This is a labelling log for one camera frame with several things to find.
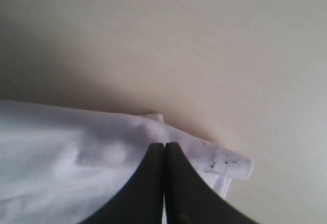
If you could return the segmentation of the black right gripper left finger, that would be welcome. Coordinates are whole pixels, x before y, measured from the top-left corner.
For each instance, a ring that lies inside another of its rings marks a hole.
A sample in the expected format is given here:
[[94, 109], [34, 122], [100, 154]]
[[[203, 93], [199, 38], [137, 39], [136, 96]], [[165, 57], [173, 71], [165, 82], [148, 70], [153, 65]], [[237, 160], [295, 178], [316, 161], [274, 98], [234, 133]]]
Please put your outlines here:
[[149, 145], [122, 189], [82, 223], [162, 223], [164, 145]]

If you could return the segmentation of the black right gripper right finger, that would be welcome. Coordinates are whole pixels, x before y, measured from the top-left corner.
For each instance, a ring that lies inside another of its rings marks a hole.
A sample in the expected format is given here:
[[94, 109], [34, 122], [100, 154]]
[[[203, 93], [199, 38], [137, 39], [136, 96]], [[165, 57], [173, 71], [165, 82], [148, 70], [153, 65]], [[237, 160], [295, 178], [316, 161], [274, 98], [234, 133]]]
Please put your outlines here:
[[255, 223], [219, 197], [192, 167], [181, 147], [165, 147], [167, 223]]

